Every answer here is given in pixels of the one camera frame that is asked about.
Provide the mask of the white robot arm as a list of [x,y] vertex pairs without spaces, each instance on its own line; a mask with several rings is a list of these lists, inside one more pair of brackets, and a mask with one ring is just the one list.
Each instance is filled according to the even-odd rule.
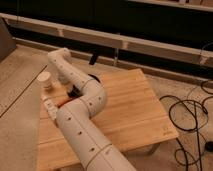
[[94,78],[66,61],[71,54],[60,48],[48,60],[81,92],[81,96],[56,109],[56,122],[85,171],[136,171],[132,164],[95,126],[91,118],[106,105],[107,94]]

